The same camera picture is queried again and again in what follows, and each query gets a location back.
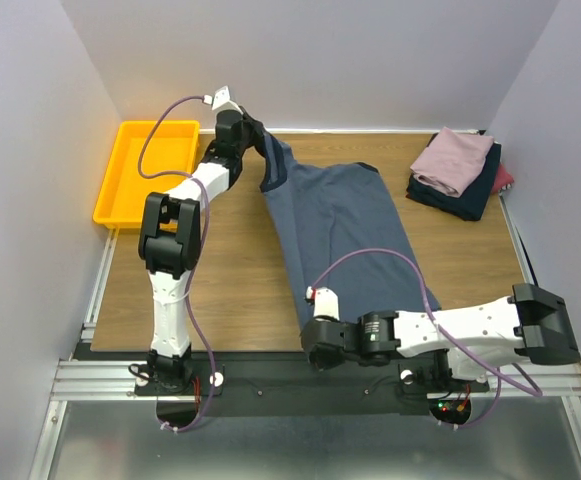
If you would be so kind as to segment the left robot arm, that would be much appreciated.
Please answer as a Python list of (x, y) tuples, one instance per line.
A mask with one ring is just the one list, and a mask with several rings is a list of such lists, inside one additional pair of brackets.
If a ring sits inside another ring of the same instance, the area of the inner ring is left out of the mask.
[(146, 197), (138, 253), (149, 273), (154, 328), (146, 362), (129, 367), (137, 395), (177, 396), (198, 384), (189, 364), (187, 303), (209, 203), (235, 184), (244, 153), (251, 147), (260, 149), (262, 141), (262, 125), (241, 108), (220, 111), (215, 138), (194, 172), (181, 172), (178, 186)]

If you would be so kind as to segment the blue-grey tank top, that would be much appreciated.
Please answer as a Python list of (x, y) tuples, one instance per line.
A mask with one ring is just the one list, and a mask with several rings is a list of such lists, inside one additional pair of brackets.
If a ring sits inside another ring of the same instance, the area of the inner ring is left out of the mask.
[(312, 318), (305, 293), (315, 284), (337, 294), (345, 322), (371, 311), (440, 309), (432, 292), (420, 290), (413, 249), (376, 168), (362, 162), (302, 164), (271, 135), (265, 137), (265, 164), (260, 190), (299, 326)]

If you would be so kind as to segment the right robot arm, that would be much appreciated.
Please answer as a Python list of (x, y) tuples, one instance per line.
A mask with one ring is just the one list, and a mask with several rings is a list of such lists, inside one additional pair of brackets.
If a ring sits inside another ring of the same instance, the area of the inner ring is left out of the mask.
[(433, 314), (370, 312), (354, 323), (338, 318), (337, 295), (308, 289), (314, 316), (301, 332), (301, 345), (318, 369), (346, 361), (384, 366), (427, 358), (433, 384), (452, 390), (490, 369), (529, 362), (561, 366), (580, 361), (565, 300), (533, 284), (516, 284), (511, 295), (472, 307)]

